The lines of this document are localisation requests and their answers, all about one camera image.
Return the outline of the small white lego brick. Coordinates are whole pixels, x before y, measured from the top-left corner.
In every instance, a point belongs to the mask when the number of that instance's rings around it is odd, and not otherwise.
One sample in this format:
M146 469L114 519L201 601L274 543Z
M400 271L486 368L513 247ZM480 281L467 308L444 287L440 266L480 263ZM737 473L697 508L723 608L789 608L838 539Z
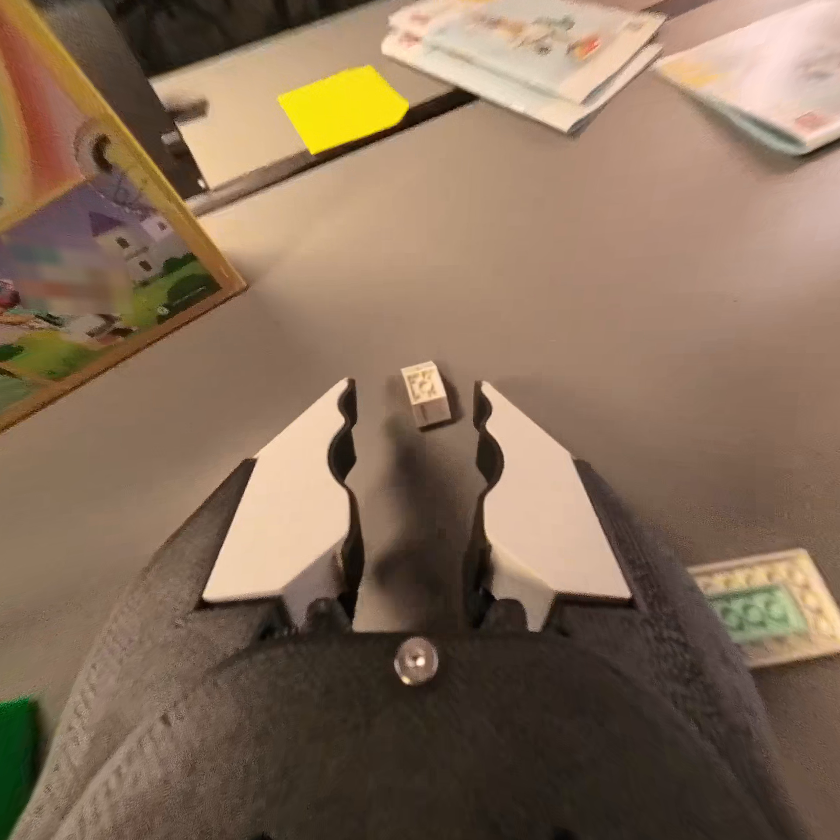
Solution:
M456 421L455 404L435 361L404 366L400 375L418 431L426 432Z

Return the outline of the cream lego plate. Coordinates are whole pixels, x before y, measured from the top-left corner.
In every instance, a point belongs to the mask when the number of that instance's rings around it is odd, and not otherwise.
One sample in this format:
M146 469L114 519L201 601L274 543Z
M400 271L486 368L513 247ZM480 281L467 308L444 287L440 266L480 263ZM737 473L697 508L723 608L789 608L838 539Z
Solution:
M810 628L807 636L769 639L744 646L736 644L750 670L838 655L838 603L804 549L704 563L689 567L688 572L706 599L713 593L772 584L785 587L803 610Z

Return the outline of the yellow lego set box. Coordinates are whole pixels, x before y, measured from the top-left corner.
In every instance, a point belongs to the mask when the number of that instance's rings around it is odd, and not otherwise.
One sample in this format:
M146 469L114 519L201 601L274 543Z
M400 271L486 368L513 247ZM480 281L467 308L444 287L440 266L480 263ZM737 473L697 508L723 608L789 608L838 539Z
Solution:
M32 2L1 10L1 428L246 282Z

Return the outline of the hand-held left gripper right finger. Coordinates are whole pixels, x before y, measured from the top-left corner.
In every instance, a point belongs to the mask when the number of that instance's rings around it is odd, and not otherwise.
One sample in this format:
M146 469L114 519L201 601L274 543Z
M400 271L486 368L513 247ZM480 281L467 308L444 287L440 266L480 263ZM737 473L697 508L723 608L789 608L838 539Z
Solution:
M488 381L474 386L476 500L464 561L469 624L512 601L540 632L560 604L626 608L633 594L572 454Z

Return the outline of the green plastic bin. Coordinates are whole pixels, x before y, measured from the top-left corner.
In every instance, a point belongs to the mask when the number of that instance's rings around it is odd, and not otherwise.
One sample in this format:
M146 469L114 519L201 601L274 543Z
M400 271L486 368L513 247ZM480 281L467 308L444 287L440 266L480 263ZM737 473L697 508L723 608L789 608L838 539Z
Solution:
M34 789L39 751L37 700L1 703L1 838L8 839Z

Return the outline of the instruction booklet with yellow corner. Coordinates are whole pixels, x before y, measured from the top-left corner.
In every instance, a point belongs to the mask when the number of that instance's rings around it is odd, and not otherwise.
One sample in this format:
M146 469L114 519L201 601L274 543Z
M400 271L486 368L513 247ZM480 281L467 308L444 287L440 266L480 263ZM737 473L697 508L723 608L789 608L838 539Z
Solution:
M659 59L654 71L772 151L839 139L839 3L791 7Z

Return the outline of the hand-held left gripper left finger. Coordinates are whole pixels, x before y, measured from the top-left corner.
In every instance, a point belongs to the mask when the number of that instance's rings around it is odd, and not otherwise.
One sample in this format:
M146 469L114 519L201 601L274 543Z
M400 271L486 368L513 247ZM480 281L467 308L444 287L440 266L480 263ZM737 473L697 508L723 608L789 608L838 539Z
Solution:
M343 378L253 457L203 590L209 605L280 600L293 627L336 600L350 621L363 576L355 466L356 384Z

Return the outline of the yellow sticky note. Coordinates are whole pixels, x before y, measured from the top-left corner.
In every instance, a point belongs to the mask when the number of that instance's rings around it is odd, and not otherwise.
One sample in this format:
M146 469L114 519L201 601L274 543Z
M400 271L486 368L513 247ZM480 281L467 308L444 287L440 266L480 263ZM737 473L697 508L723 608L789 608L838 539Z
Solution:
M358 66L279 95L278 105L312 155L394 128L410 102L373 66Z

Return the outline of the pale blue instruction booklet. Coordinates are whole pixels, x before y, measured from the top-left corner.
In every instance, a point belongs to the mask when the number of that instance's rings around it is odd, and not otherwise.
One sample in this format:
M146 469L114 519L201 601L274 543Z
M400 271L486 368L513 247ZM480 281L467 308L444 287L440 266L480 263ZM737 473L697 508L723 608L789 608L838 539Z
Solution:
M414 2L397 9L388 19L388 31L381 43L382 54L479 99L565 134L578 130L582 123L600 111L620 90L645 71L662 50L655 37L604 88L594 92L583 104L575 104L547 96L465 60L425 47L423 36L429 25L459 5L467 3L470 2Z
M423 44L583 104L655 39L666 18L591 2L470 2L431 23Z

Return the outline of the small mint green lego plate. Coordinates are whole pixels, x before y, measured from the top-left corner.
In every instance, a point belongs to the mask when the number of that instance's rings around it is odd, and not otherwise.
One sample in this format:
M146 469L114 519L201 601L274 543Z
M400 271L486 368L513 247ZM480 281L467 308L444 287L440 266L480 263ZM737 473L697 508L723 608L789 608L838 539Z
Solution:
M739 646L810 633L802 608L780 585L713 593L707 603Z

